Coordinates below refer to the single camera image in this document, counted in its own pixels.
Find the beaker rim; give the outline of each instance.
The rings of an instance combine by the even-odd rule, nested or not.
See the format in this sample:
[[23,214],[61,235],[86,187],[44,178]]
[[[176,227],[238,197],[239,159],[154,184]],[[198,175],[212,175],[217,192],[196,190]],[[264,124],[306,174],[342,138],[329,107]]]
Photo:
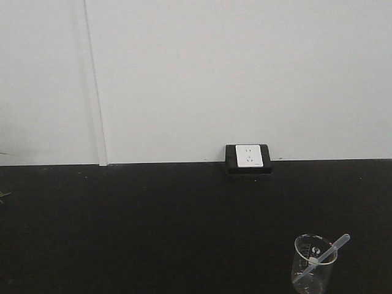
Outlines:
[[326,243],[326,244],[328,244],[330,247],[332,247],[332,243],[331,243],[328,239],[326,239],[326,238],[324,238],[324,237],[317,236],[317,235],[315,235],[315,234],[303,234],[303,235],[301,235],[301,236],[298,236],[298,237],[295,239],[295,241],[294,241],[294,247],[295,247],[296,253],[298,253],[298,255],[299,255],[300,257],[302,257],[302,258],[305,259],[307,262],[309,262],[309,264],[314,264],[314,265],[317,265],[317,266],[319,266],[319,265],[331,265],[332,263],[334,263],[334,261],[337,259],[337,250],[335,250],[335,251],[333,251],[333,253],[331,253],[331,254],[333,254],[333,259],[332,259],[332,261],[330,261],[330,262],[325,262],[325,263],[323,263],[323,262],[314,262],[313,260],[309,260],[308,258],[306,258],[305,256],[303,256],[302,253],[298,250],[298,247],[297,247],[296,244],[297,244],[297,242],[298,242],[301,238],[305,238],[305,237],[312,237],[312,238],[320,239],[320,240],[322,240],[324,243]]

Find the black outlet box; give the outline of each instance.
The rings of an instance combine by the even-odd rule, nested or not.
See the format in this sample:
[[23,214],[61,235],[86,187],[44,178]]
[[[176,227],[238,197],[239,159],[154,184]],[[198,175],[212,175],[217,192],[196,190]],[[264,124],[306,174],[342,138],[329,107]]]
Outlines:
[[226,172],[228,175],[268,175],[272,173],[270,152],[267,145],[259,145],[262,152],[262,167],[238,167],[236,145],[226,145]]

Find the glass beaker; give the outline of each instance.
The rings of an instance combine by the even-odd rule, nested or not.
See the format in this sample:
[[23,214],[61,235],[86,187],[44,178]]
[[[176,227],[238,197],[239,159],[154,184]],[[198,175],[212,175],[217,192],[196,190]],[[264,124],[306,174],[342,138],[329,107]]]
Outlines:
[[[291,275],[294,289],[299,294],[325,293],[333,263],[337,259],[337,251],[334,251],[322,263],[319,263],[317,259],[332,246],[327,239],[307,234],[297,237],[294,245],[295,256]],[[309,265],[316,265],[316,267],[294,282],[295,278],[302,274]]]

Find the white outlet plate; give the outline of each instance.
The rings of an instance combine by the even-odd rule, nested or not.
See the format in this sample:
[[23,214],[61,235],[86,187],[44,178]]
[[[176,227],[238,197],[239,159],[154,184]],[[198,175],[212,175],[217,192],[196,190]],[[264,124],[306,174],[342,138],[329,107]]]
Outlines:
[[235,145],[238,167],[262,167],[260,145]]

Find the black countertop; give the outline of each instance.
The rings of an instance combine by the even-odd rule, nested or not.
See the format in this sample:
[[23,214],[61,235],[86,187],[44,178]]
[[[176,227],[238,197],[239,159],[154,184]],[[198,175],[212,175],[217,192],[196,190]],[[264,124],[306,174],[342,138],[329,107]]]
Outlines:
[[294,294],[303,233],[351,234],[327,293],[392,293],[392,160],[0,171],[0,293]]

